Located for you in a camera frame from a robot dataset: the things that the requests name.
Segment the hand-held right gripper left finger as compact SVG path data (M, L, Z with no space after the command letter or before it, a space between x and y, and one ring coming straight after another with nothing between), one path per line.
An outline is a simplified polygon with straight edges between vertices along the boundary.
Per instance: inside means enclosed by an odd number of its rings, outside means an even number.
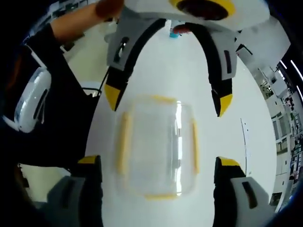
M46 219L52 227L102 227L102 169L99 155L86 156L48 193Z

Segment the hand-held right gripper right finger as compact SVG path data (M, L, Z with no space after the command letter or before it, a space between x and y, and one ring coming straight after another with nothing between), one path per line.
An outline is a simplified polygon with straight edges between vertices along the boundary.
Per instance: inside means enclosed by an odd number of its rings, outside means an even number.
M271 219L269 196L233 159L217 157L214 227L264 227Z

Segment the person's left hand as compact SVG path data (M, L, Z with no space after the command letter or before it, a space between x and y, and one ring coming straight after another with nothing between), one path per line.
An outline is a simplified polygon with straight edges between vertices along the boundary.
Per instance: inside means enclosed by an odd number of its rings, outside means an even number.
M124 0L100 0L96 4L96 15L104 21L118 18L124 7L124 2Z

